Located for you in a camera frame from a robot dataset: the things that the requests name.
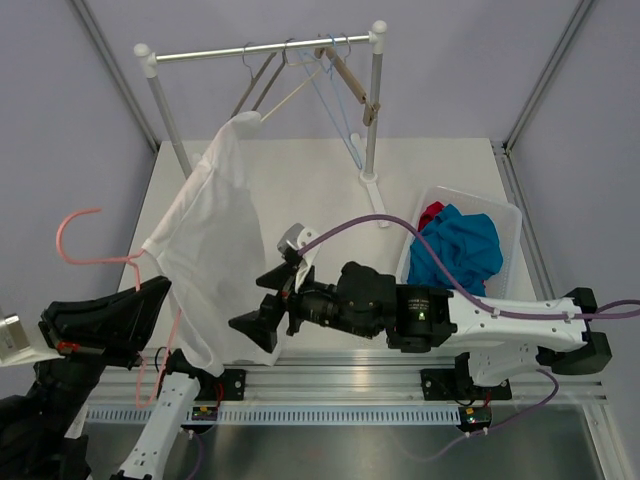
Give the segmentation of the white t shirt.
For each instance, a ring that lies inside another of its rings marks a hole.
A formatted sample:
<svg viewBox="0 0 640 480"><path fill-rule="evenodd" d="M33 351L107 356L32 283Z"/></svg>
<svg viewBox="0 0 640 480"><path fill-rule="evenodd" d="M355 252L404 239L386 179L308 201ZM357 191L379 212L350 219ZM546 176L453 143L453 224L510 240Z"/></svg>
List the white t shirt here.
<svg viewBox="0 0 640 480"><path fill-rule="evenodd" d="M179 348L191 365L215 376L228 364L272 365L278 357L228 324L263 298L255 280L266 271L265 249L240 145L260 128L255 111L227 121L143 244L172 283Z"/></svg>

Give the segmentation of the red t shirt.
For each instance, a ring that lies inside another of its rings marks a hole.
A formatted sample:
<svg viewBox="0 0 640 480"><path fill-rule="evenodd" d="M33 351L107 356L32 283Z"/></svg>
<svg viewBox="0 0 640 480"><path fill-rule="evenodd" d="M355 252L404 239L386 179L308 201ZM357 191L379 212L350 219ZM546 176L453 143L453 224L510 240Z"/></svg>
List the red t shirt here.
<svg viewBox="0 0 640 480"><path fill-rule="evenodd" d="M433 221L445 206L439 202L433 202L429 204L424 211L420 214L418 221L418 230L422 231L431 221Z"/></svg>

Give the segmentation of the blue t shirt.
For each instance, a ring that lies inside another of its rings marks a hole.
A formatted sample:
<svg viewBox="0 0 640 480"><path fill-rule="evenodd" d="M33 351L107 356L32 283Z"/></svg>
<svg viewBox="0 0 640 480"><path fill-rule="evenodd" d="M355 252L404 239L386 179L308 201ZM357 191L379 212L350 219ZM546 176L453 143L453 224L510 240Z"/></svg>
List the blue t shirt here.
<svg viewBox="0 0 640 480"><path fill-rule="evenodd" d="M486 282L497 275L503 265L494 223L484 213L464 215L452 204L444 206L440 214L419 232L455 280L470 294L484 297ZM410 246L407 283L453 287L417 239Z"/></svg>

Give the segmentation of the cream plastic hanger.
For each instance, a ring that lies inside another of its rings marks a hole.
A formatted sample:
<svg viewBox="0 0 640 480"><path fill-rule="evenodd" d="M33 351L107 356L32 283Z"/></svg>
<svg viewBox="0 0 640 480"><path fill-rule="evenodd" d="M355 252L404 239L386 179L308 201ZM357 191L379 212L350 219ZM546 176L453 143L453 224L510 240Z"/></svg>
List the cream plastic hanger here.
<svg viewBox="0 0 640 480"><path fill-rule="evenodd" d="M287 53L287 47L290 42L291 39L288 39L282 49L282 60L284 67L302 68L306 73L306 78L267 113L260 115L261 124L266 123L279 109L281 109L286 103L292 100L301 90L303 90L308 84L310 84L323 69L319 59L308 59L299 60L297 62L290 62Z"/></svg>

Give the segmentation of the light blue wire hanger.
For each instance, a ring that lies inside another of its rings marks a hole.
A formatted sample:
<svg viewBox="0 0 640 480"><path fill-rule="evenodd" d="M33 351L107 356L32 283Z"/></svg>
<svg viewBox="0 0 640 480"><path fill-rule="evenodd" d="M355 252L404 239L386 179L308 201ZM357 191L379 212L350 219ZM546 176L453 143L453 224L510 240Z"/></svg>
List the light blue wire hanger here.
<svg viewBox="0 0 640 480"><path fill-rule="evenodd" d="M344 105L342 95L343 88L339 86L338 82L338 61L343 61L343 58L338 55L336 59L327 59L326 57L321 59L318 58L310 49L303 50L301 53L297 53L297 57L302 63L303 68L305 69L309 77L312 76L309 70L310 65L312 65L314 67L320 68L323 72L323 75L328 79L329 85L331 86L333 95L335 97L335 101L333 103L330 103L327 100L323 88L320 87L315 80L312 80L311 83L322 103L322 106L328 114L329 119L334 129L336 130L336 133L342 140L356 168L358 170L362 170L364 167L363 155L359 152L358 147L352 139L352 134L354 133L354 131L351 128Z"/></svg>

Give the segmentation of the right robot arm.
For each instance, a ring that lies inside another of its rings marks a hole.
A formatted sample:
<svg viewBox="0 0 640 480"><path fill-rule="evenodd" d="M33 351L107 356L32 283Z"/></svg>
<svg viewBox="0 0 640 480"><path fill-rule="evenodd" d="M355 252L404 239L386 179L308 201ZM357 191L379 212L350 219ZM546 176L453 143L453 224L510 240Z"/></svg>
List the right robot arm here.
<svg viewBox="0 0 640 480"><path fill-rule="evenodd" d="M402 353L452 348L457 352L453 367L430 378L444 388L442 399L475 400L487 394L500 399L500 388L518 374L546 367L556 375L593 375L613 357L607 336L581 317L579 302L591 297L588 289L553 302L521 303L518 316L509 318L500 300L491 300L483 310L459 292L399 284L394 276L356 262L346 263L334 284L307 276L297 285L287 263L256 283L269 291L260 307L228 324L262 350L274 352L283 319L289 336L310 322L367 339L384 335L387 347Z"/></svg>

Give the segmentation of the brown wooden clip hanger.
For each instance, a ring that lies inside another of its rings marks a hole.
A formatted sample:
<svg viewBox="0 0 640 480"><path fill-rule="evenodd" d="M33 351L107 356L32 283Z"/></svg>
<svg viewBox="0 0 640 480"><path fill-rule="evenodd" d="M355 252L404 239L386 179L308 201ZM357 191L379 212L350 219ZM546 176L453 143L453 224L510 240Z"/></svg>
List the brown wooden clip hanger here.
<svg viewBox="0 0 640 480"><path fill-rule="evenodd" d="M332 36L330 36L330 39L332 41L331 47L317 48L314 51L314 54L318 58L322 58L323 56L325 56L327 59L337 58L337 41ZM378 112L380 110L380 89L382 61L384 53L384 35L376 34L373 31L370 31L369 40L373 45L369 93L365 92L365 89L361 82L349 69L346 64L346 59L343 58L343 61L338 61L339 76L349 88L351 93L355 96L358 103L364 107L363 124L366 127L371 127L378 120Z"/></svg>

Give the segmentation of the white plastic basket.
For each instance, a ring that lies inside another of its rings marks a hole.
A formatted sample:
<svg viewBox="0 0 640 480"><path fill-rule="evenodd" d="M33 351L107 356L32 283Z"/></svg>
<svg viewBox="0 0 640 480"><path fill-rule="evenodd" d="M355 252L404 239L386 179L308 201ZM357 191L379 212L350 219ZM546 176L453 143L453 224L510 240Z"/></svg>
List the white plastic basket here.
<svg viewBox="0 0 640 480"><path fill-rule="evenodd" d="M411 222L415 227L418 226L420 215L436 201L443 205L453 204L461 214L484 213L492 220L499 237L503 266L497 275L488 280L486 293L490 298L511 298L517 270L515 256L519 249L522 228L520 210L515 205L503 200L444 186L434 186L426 188L413 207Z"/></svg>

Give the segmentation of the metal clothes rack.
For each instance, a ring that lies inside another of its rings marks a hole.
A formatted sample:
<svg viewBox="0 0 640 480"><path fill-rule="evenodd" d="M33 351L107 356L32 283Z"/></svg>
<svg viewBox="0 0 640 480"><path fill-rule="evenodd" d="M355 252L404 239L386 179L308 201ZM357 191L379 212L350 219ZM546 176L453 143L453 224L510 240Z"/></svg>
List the metal clothes rack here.
<svg viewBox="0 0 640 480"><path fill-rule="evenodd" d="M281 71L286 67L302 66L304 68L309 68L311 65L316 67L315 71L309 71L307 73L307 78L302 82L303 85L314 84L315 77L320 73L325 73L329 76L339 75L345 85L355 96L358 103L364 107L363 124L367 127L367 136L365 138L352 132L351 129L347 129L346 132L341 135L341 138L354 163L359 169L359 181L367 191L373 212L375 214L384 214L386 212L386 208L379 191L378 175L374 171L374 160L377 140L378 113L380 110L380 86L386 32L387 24L384 21L379 20L374 22L368 33L361 35L348 36L346 34L342 34L337 37L328 35L309 40L287 39L283 42L273 44L253 44L249 42L242 47L161 55L153 52L148 45L139 43L134 47L134 54L138 58L142 70L144 71L176 154L178 164L180 165L185 177L190 176L193 166L191 165L184 148L181 135L177 129L158 77L158 66L160 64L224 57L245 58L247 55L265 54L267 58L259 70L250 72L251 81L233 110L233 115L237 115L242 111L247 98L259 82L271 61L276 57L281 59L281 63L253 105L252 109L254 111L258 109L264 97L271 89L273 83L278 78ZM345 56L340 56L338 52L338 48L340 46L345 45L351 48L357 44L369 44L372 46L371 81L368 89L362 86L355 74L348 68L346 64L347 58Z"/></svg>

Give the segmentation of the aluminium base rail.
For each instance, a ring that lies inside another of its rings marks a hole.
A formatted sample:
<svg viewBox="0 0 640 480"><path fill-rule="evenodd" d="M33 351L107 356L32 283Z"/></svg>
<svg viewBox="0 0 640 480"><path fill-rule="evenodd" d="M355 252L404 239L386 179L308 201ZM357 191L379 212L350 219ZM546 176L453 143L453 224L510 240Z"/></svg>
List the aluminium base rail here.
<svg viewBox="0 0 640 480"><path fill-rule="evenodd" d="M258 404L417 404L422 402L420 371L453 366L453 357L400 354L388 350L296 351L274 366L237 365L245 369L245 402ZM96 404L135 406L137 370L107 368L90 396ZM598 375L558 374L560 389L552 404L607 404ZM510 380L513 398L502 404L536 403L552 390L540 373L518 374Z"/></svg>

